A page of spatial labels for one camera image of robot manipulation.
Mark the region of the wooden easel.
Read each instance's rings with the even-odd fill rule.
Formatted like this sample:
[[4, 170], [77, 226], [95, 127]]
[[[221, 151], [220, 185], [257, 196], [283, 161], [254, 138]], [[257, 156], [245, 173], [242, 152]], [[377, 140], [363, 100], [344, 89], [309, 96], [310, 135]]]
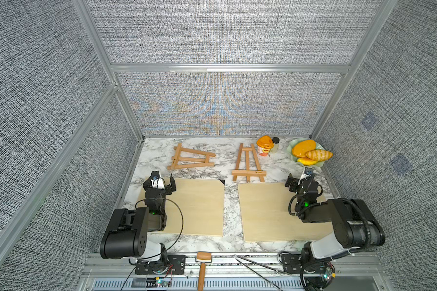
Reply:
[[261, 183], [265, 182], [267, 172], [262, 170], [254, 144], [245, 147], [244, 143], [240, 143], [235, 168], [231, 174], [233, 182], [236, 182], [238, 177], [245, 177], [247, 182], [250, 182], [251, 178], [258, 178]]
[[184, 148], [181, 143], [178, 143], [174, 150], [175, 153], [171, 157], [172, 163], [167, 166], [168, 170], [214, 166], [211, 158], [216, 157], [215, 153]]

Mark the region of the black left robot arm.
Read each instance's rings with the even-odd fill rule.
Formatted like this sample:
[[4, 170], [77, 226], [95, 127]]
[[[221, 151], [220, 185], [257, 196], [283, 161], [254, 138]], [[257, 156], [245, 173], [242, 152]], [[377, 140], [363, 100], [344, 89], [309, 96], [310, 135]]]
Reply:
[[165, 229], [167, 196], [177, 190], [176, 182], [170, 176], [166, 183], [160, 172], [154, 171], [143, 189], [142, 207], [113, 211], [100, 243], [100, 255], [103, 259], [138, 258], [147, 266], [166, 267], [165, 245], [148, 240], [148, 233]]

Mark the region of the wooden canvas board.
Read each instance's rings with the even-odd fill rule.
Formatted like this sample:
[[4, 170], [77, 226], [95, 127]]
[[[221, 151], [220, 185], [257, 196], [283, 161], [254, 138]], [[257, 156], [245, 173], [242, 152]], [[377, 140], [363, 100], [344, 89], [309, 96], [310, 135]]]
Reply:
[[225, 185], [218, 179], [176, 179], [161, 234], [223, 236]]
[[288, 213], [294, 193], [284, 183], [239, 184], [246, 243], [311, 241], [332, 233], [331, 223], [303, 223]]

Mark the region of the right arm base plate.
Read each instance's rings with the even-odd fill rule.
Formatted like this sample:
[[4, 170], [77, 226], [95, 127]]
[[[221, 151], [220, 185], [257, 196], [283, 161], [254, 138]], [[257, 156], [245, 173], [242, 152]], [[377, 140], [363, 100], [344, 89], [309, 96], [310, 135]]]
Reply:
[[[283, 251], [279, 253], [278, 260], [282, 264], [285, 272], [289, 274], [299, 274], [303, 266], [300, 257], [301, 255], [299, 253]], [[330, 268], [329, 263], [315, 264], [306, 267], [304, 274], [324, 274], [327, 271], [327, 268]]]

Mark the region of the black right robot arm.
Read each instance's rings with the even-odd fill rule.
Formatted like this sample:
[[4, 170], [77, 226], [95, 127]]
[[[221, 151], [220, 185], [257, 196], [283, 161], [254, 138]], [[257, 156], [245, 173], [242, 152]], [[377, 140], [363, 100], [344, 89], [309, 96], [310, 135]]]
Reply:
[[324, 202], [322, 186], [314, 180], [315, 174], [307, 169], [297, 179], [289, 175], [285, 187], [295, 194], [288, 204], [288, 213], [303, 223], [331, 223], [333, 231], [323, 238], [308, 242], [300, 255], [281, 256], [286, 272], [296, 274], [303, 266], [308, 273], [321, 273], [328, 266], [323, 259], [332, 261], [371, 247], [382, 246], [386, 235], [377, 219], [363, 200], [334, 198]]

